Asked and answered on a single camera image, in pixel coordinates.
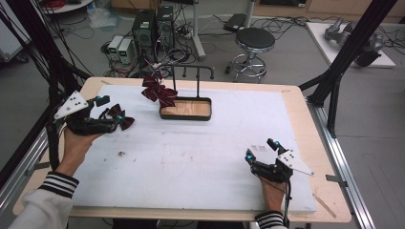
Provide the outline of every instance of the person's left hand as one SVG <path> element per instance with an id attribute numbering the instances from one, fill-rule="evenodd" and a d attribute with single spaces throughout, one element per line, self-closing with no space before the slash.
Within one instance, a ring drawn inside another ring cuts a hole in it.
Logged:
<path id="1" fill-rule="evenodd" d="M 94 140 L 101 135 L 75 135 L 68 127 L 64 131 L 65 151 L 62 161 L 56 168 L 58 173 L 72 177 L 83 163 L 87 151 Z"/>

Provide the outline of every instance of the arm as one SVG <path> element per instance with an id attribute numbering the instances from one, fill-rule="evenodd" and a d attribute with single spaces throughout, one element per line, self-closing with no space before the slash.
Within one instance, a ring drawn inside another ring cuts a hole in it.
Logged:
<path id="1" fill-rule="evenodd" d="M 99 135 L 75 135 L 64 131 L 64 157 L 55 172 L 49 172 L 43 184 L 23 198 L 24 211 L 15 219 L 10 229 L 16 228 L 66 228 L 72 210 L 72 196 L 78 184 L 73 178 L 84 161 L 92 142 Z"/>
<path id="2" fill-rule="evenodd" d="M 281 204 L 286 191 L 285 183 L 271 182 L 260 177 L 267 212 L 256 217 L 261 229 L 286 229 L 283 225 Z"/>

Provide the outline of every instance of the round stool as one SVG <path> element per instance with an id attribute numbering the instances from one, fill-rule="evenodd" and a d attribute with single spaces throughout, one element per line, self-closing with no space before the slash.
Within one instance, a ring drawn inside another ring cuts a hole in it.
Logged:
<path id="1" fill-rule="evenodd" d="M 274 47 L 275 39 L 270 32 L 258 28 L 247 28 L 238 31 L 236 44 L 247 51 L 247 54 L 240 54 L 233 58 L 230 66 L 236 72 L 233 82 L 237 82 L 239 74 L 249 77 L 261 77 L 266 74 L 266 63 L 257 57 L 257 53 L 268 52 Z"/>

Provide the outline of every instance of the gray floor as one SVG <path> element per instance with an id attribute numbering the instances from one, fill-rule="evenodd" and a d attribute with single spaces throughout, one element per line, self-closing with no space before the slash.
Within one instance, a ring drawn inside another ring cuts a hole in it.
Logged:
<path id="1" fill-rule="evenodd" d="M 72 23 L 85 16 L 85 11 L 77 10 L 60 15 L 60 20 Z M 205 17 L 201 21 L 202 25 L 206 25 L 216 18 Z M 118 22 L 116 28 L 93 31 L 88 27 L 88 19 L 70 26 L 75 34 L 66 36 L 68 44 L 94 75 L 103 75 L 109 70 L 100 47 L 114 34 L 125 34 L 132 27 L 132 20 L 119 19 Z M 221 26 L 220 23 L 212 23 L 209 29 Z M 387 31 L 393 30 L 394 27 L 387 27 Z M 399 35 L 405 36 L 404 27 Z M 242 53 L 234 42 L 234 35 L 201 36 L 201 40 L 207 57 L 198 64 L 214 68 L 215 81 L 231 82 L 232 76 L 224 74 L 224 68 L 229 60 Z M 405 177 L 405 58 L 393 49 L 385 48 L 383 51 L 394 61 L 395 68 L 349 68 L 345 73 L 339 96 L 336 133 L 376 228 L 401 228 L 400 225 L 405 224 L 405 186 L 401 182 Z M 309 32 L 297 27 L 288 30 L 276 41 L 275 48 L 262 57 L 268 67 L 262 80 L 265 84 L 298 86 L 328 67 Z M 255 83 L 256 80 L 241 78 L 239 82 Z M 313 89 L 306 90 L 304 95 L 311 92 Z M 3 98 L 0 100 L 2 168 L 44 111 L 47 85 L 32 62 L 12 62 L 0 70 L 0 96 Z M 7 227 L 12 221 L 10 209 L 5 216 L 1 217 L 6 220 L 0 220 L 0 228 Z M 71 219 L 70 226 L 111 228 L 101 219 Z M 290 228 L 296 226 L 304 224 L 293 223 Z M 314 223 L 312 228 L 356 228 L 356 223 L 355 220 L 347 224 Z"/>

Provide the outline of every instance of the striped cuff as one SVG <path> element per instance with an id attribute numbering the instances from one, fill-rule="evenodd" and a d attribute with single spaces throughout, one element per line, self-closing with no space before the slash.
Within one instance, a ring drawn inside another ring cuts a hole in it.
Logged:
<path id="1" fill-rule="evenodd" d="M 58 172 L 49 172 L 39 189 L 47 190 L 65 198 L 72 198 L 78 180 Z"/>
<path id="2" fill-rule="evenodd" d="M 256 221 L 259 223 L 261 229 L 283 226 L 283 219 L 283 214 L 276 211 L 268 211 L 256 217 Z"/>

